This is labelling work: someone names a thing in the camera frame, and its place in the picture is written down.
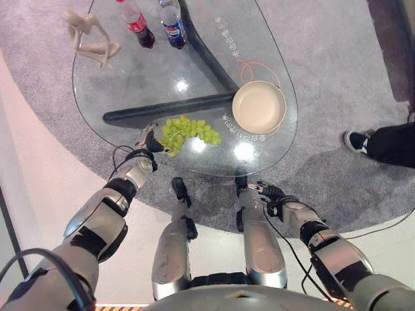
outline cable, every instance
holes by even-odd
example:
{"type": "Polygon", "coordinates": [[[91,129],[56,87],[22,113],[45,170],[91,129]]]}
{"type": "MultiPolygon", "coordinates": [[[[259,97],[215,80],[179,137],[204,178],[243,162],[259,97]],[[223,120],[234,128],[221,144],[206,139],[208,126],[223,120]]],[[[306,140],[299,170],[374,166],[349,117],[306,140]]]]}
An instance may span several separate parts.
{"type": "Polygon", "coordinates": [[[346,240],[352,240],[354,238],[360,238],[360,237],[365,236],[365,235],[371,235],[372,233],[380,232],[380,231],[395,227],[396,225],[399,225],[402,221],[407,219],[414,211],[415,211],[415,205],[414,205],[414,208],[409,213],[407,213],[405,215],[405,217],[403,217],[400,221],[394,223],[393,225],[389,225],[388,227],[385,227],[385,228],[382,228],[382,229],[373,230],[373,231],[370,231],[370,232],[367,232],[367,233],[363,233],[362,235],[352,236],[351,238],[345,238],[345,239],[346,240]]]}
{"type": "Polygon", "coordinates": [[[305,282],[305,280],[307,280],[307,277],[309,276],[312,267],[313,267],[313,265],[311,264],[309,266],[309,269],[305,273],[303,280],[301,281],[301,288],[303,289],[303,292],[304,292],[305,295],[308,295],[308,294],[307,294],[307,291],[304,288],[304,282],[305,282]]]}
{"type": "Polygon", "coordinates": [[[291,243],[285,238],[285,236],[283,236],[277,228],[275,228],[275,226],[271,223],[271,221],[269,220],[267,214],[265,213],[265,207],[262,208],[262,212],[265,216],[265,218],[267,219],[267,222],[270,224],[270,226],[275,230],[276,233],[278,233],[280,235],[280,237],[286,241],[286,243],[288,244],[288,246],[290,247],[292,254],[294,255],[295,259],[297,260],[298,264],[300,265],[301,269],[304,271],[304,273],[307,275],[307,277],[309,278],[309,280],[313,283],[313,285],[317,288],[317,290],[330,302],[334,303],[333,300],[331,300],[330,296],[328,296],[321,287],[319,287],[319,285],[316,283],[316,281],[314,281],[314,279],[307,273],[307,270],[304,268],[303,264],[301,263],[300,259],[297,256],[296,251],[294,250],[293,246],[291,245],[291,243]]]}
{"type": "Polygon", "coordinates": [[[26,249],[24,251],[20,251],[19,253],[17,253],[15,256],[13,256],[13,258],[11,258],[7,262],[6,266],[1,270],[0,282],[3,280],[3,278],[6,275],[6,272],[16,260],[26,255],[32,255],[32,254],[37,254],[37,255],[41,255],[45,257],[58,268],[58,271],[62,274],[67,284],[69,285],[71,291],[73,292],[73,295],[75,296],[75,299],[77,300],[80,310],[85,310],[85,311],[94,310],[93,301],[91,300],[89,295],[86,293],[84,287],[81,285],[77,275],[72,271],[72,269],[67,265],[67,263],[62,258],[54,254],[53,252],[48,251],[47,249],[31,248],[31,249],[26,249]]]}
{"type": "Polygon", "coordinates": [[[116,151],[117,151],[118,149],[121,149],[121,148],[128,148],[128,149],[130,149],[131,151],[134,151],[134,148],[132,148],[132,147],[130,147],[130,146],[127,146],[126,144],[122,144],[121,146],[117,146],[117,147],[114,149],[114,151],[112,152],[112,164],[114,165],[114,170],[115,170],[115,168],[117,167],[117,165],[115,164],[115,153],[116,153],[116,151]]]}
{"type": "Polygon", "coordinates": [[[112,173],[111,173],[110,177],[108,178],[108,181],[112,178],[112,176],[115,174],[115,172],[117,172],[118,168],[120,168],[120,166],[121,166],[121,165],[123,165],[124,163],[126,163],[127,161],[129,161],[129,160],[131,160],[131,159],[133,159],[133,158],[135,158],[135,157],[146,157],[146,156],[145,156],[145,155],[142,155],[142,154],[136,154],[136,155],[133,155],[130,159],[124,160],[123,162],[119,163],[119,164],[118,164],[118,165],[114,168],[114,170],[112,171],[112,173]]]}

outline glass table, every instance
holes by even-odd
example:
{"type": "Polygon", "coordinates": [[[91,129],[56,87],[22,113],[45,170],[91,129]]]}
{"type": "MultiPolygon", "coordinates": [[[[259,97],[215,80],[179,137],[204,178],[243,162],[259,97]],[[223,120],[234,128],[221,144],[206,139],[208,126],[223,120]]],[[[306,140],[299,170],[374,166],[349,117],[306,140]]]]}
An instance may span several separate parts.
{"type": "MultiPolygon", "coordinates": [[[[133,146],[148,123],[156,137],[167,118],[185,114],[204,119],[220,132],[222,144],[188,138],[178,157],[157,155],[160,163],[218,176],[259,172],[277,163],[296,133],[297,103],[284,61],[254,0],[180,0],[189,42],[182,50],[167,41],[157,1],[140,1],[156,42],[142,48],[119,16],[114,0],[94,1],[91,13],[120,43],[110,67],[75,56],[73,91],[78,108],[100,137],[133,146]],[[277,85],[287,101],[286,116],[274,131],[244,131],[232,116],[231,100],[243,84],[264,80],[277,85]]],[[[97,31],[83,43],[102,41],[97,31]]]]}

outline green grapes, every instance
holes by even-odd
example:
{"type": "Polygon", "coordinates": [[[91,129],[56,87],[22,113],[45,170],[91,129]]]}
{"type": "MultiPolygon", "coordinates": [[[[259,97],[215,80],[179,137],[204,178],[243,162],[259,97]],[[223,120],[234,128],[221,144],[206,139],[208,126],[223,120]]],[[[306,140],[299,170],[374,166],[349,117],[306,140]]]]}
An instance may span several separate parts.
{"type": "Polygon", "coordinates": [[[160,143],[164,147],[172,149],[171,152],[167,153],[171,157],[178,155],[188,137],[198,136],[206,144],[216,146],[222,143],[220,133],[207,125],[205,120],[190,120],[185,115],[181,115],[180,118],[176,119],[167,119],[165,125],[161,128],[161,132],[163,137],[160,139],[160,143]]]}

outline blue label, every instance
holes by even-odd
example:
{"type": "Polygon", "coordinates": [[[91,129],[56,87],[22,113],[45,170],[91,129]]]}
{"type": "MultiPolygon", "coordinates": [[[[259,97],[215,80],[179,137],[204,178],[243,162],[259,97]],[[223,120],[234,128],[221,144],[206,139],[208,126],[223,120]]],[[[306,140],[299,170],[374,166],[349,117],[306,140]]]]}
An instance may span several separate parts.
{"type": "Polygon", "coordinates": [[[170,39],[179,41],[179,40],[183,40],[183,38],[186,36],[182,20],[179,20],[179,22],[177,22],[174,25],[170,25],[170,26],[164,25],[164,28],[170,39]]]}

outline plastic bottle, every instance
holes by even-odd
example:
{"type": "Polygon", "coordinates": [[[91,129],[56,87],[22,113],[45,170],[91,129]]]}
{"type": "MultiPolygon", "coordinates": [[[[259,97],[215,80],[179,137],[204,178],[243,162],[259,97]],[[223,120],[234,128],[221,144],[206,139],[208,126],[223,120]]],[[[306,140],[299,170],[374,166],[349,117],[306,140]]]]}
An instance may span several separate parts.
{"type": "Polygon", "coordinates": [[[158,0],[159,15],[167,33],[170,45],[176,49],[183,49],[187,42],[183,27],[180,5],[177,0],[158,0]]]}
{"type": "Polygon", "coordinates": [[[153,33],[148,29],[143,12],[139,9],[135,0],[117,0],[121,17],[124,19],[128,28],[137,36],[138,42],[142,47],[153,48],[153,33]]]}

